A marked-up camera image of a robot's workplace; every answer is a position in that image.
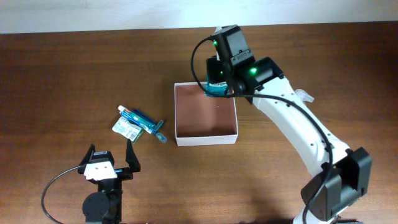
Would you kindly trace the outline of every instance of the teal object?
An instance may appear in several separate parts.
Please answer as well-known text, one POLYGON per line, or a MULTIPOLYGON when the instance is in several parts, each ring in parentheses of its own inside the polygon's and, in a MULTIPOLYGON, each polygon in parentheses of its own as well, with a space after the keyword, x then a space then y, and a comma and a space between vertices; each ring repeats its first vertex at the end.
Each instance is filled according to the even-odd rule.
POLYGON ((159 139, 162 143, 167 141, 167 138, 162 133, 156 133, 155 136, 159 139))
POLYGON ((226 82, 221 83, 209 83, 209 78, 207 77, 207 84, 205 85, 205 89, 217 94, 217 95, 227 95, 229 94, 228 84, 226 82))

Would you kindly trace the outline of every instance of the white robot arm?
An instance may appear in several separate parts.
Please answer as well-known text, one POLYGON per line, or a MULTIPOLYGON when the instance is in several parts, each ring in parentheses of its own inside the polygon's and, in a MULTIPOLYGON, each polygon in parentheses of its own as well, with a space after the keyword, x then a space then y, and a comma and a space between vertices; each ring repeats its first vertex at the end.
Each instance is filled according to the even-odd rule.
MULTIPOLYGON (((280 96, 299 105, 318 123, 323 132, 328 136, 330 143, 334 146, 332 149, 333 163, 347 156, 346 149, 349 149, 349 146, 340 141, 315 117, 295 94, 286 77, 282 79, 274 78, 268 81, 263 84, 261 91, 256 91, 256 94, 280 96)), ((300 154, 312 177, 323 171, 322 164, 329 161, 329 155, 325 150, 325 142, 313 127, 313 124, 301 112, 282 101, 273 99, 253 98, 253 105, 266 114, 278 126, 300 154)), ((302 215, 303 210, 294 219, 293 224, 302 224, 302 215)), ((311 212, 307 213, 307 223, 329 224, 332 221, 333 219, 324 222, 312 215, 311 212)))
POLYGON ((239 26, 224 27, 199 42, 193 49, 191 70, 206 95, 245 97, 253 103, 300 154, 313 179, 301 190, 306 206, 294 224, 329 224, 366 194, 372 164, 370 155, 363 148, 352 151, 322 125, 295 94, 274 61, 269 57, 254 58, 239 26), (232 94, 228 94, 228 89, 221 93, 206 89, 195 74, 195 52, 207 40, 213 41, 218 54, 206 61, 207 80, 211 84, 227 82, 232 94))

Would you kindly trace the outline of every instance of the toothpaste cap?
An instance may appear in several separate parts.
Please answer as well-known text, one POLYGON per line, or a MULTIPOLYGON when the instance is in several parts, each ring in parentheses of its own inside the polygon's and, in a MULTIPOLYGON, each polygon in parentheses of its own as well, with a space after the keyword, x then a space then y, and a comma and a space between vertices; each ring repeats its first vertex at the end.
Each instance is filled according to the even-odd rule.
POLYGON ((118 110, 119 111, 124 111, 126 108, 124 107, 124 106, 122 106, 122 105, 120 105, 120 106, 118 106, 118 110))

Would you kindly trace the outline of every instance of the green led light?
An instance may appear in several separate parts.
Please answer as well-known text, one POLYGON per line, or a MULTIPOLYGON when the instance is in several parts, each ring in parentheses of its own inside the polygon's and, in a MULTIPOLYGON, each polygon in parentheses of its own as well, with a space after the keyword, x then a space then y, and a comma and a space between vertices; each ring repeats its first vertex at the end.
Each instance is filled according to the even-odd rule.
POLYGON ((252 74, 256 74, 257 69, 256 69, 256 68, 251 68, 251 69, 250 69, 250 72, 251 72, 252 74))

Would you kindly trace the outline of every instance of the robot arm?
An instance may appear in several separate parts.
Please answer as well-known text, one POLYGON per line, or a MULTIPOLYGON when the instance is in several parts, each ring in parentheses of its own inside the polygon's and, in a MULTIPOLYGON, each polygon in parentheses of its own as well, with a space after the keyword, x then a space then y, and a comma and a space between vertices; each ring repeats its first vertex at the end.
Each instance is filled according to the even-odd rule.
MULTIPOLYGON (((197 82, 193 56, 198 46, 206 40, 213 41, 220 58, 208 59, 208 80, 224 79, 233 94, 221 96, 209 93, 202 87, 203 90, 208 95, 218 97, 246 97, 278 126, 300 154, 313 177, 301 191, 303 201, 307 204, 320 186, 323 186, 322 183, 325 183, 307 213, 307 223, 333 222, 340 212, 367 192, 372 163, 369 154, 363 148, 352 151, 347 144, 327 130, 294 93, 283 71, 270 58, 254 59, 241 29, 236 25, 216 31, 195 47, 191 69, 197 82), (272 97, 257 98, 259 95, 277 96, 279 100, 272 97), (328 178, 325 167, 330 162, 330 153, 324 139, 315 129, 314 122, 310 122, 301 111, 286 103, 286 100, 303 109, 326 134, 333 155, 333 167, 330 166, 328 178)), ((295 218, 294 224, 301 224, 302 220, 303 210, 295 218)))
POLYGON ((114 169, 114 159, 109 151, 95 152, 91 145, 80 162, 79 174, 98 186, 98 191, 83 202, 86 224, 119 224, 122 217, 122 181, 132 180, 133 173, 141 171, 141 165, 127 140, 126 162, 129 167, 114 169))

